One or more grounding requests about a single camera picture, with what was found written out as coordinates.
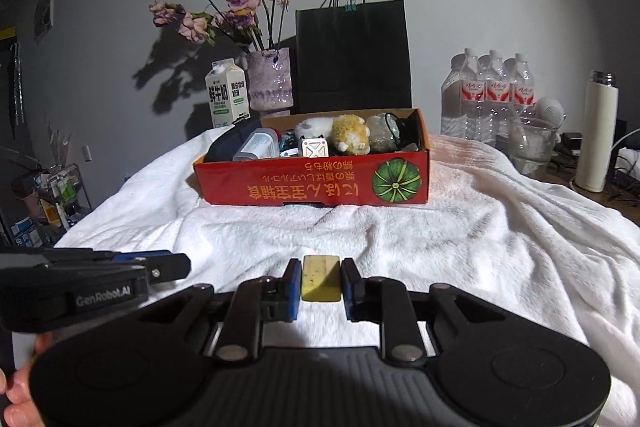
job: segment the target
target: green pumpkin illustration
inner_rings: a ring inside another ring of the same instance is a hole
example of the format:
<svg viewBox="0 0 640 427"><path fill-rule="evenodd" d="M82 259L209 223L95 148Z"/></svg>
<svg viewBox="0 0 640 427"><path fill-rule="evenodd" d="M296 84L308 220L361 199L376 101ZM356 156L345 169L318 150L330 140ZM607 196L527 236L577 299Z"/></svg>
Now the green pumpkin illustration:
<svg viewBox="0 0 640 427"><path fill-rule="evenodd" d="M378 165L371 182L373 193L389 203L402 203L410 200L422 185L420 170L402 158L393 158Z"/></svg>

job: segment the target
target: yellow eraser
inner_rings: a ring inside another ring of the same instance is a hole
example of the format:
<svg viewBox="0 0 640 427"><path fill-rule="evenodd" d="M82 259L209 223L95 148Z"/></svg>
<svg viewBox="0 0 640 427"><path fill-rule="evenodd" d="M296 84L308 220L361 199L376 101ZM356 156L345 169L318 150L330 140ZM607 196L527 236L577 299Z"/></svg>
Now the yellow eraser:
<svg viewBox="0 0 640 427"><path fill-rule="evenodd" d="M302 267L302 300L338 302L340 289L340 257L337 255L305 255Z"/></svg>

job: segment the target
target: red and white label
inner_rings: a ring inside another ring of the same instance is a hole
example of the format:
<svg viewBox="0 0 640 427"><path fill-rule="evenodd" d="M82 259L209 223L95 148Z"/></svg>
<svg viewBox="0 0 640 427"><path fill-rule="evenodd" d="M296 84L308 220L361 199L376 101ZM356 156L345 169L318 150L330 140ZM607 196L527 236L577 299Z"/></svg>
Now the red and white label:
<svg viewBox="0 0 640 427"><path fill-rule="evenodd" d="M533 103L533 87L518 86L513 90L513 102L522 105L531 105Z"/></svg>
<svg viewBox="0 0 640 427"><path fill-rule="evenodd" d="M509 83L494 80L489 83L487 99L495 102L509 102Z"/></svg>
<svg viewBox="0 0 640 427"><path fill-rule="evenodd" d="M460 98L463 100L484 101L484 82L463 82L460 89Z"/></svg>

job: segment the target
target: finger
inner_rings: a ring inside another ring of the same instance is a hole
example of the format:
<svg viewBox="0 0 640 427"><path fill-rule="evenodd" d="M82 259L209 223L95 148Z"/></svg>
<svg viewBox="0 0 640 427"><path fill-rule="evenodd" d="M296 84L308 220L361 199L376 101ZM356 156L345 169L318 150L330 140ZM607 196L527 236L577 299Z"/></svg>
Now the finger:
<svg viewBox="0 0 640 427"><path fill-rule="evenodd" d="M31 400L31 393L29 392L31 365L33 365L33 360L25 363L9 379L9 389L6 391L6 397L12 403L24 403Z"/></svg>
<svg viewBox="0 0 640 427"><path fill-rule="evenodd" d="M53 344L53 333L43 333L36 337L33 351L36 355L41 355Z"/></svg>
<svg viewBox="0 0 640 427"><path fill-rule="evenodd" d="M44 427L33 402L10 405L4 410L4 421L9 427Z"/></svg>

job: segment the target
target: black ribbed surface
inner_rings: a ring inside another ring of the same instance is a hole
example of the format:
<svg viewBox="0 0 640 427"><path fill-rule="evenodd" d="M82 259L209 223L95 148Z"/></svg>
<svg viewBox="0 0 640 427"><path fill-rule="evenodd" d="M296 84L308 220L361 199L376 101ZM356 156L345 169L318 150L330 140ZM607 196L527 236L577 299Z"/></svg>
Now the black ribbed surface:
<svg viewBox="0 0 640 427"><path fill-rule="evenodd" d="M220 371L191 413L166 427L472 427L425 374L383 363L371 347L267 349Z"/></svg>

